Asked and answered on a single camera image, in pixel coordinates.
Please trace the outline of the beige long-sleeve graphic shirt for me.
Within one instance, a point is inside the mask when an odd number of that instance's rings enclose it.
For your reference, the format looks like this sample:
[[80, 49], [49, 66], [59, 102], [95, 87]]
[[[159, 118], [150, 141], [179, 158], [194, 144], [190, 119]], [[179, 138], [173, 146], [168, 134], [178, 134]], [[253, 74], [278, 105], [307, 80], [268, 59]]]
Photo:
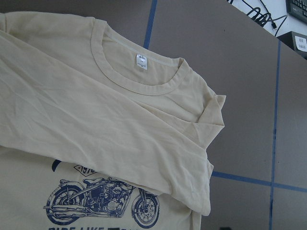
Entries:
[[224, 102], [106, 21], [1, 14], [1, 229], [199, 230]]

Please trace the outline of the black labelled box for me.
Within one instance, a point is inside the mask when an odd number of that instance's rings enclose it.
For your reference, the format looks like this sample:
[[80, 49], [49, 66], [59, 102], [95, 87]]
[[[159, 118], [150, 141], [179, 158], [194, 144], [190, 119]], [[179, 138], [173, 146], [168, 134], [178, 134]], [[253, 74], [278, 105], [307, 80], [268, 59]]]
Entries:
[[287, 32], [277, 37], [285, 45], [294, 50], [304, 59], [307, 58], [307, 36], [297, 32]]

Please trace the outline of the black keyboard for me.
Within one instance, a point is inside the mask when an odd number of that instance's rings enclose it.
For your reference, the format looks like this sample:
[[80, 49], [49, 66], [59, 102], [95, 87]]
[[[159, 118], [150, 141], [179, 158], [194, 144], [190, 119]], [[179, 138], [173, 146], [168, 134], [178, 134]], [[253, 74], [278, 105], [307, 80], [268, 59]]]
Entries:
[[291, 16], [307, 23], [307, 1], [306, 0], [286, 0], [286, 10]]

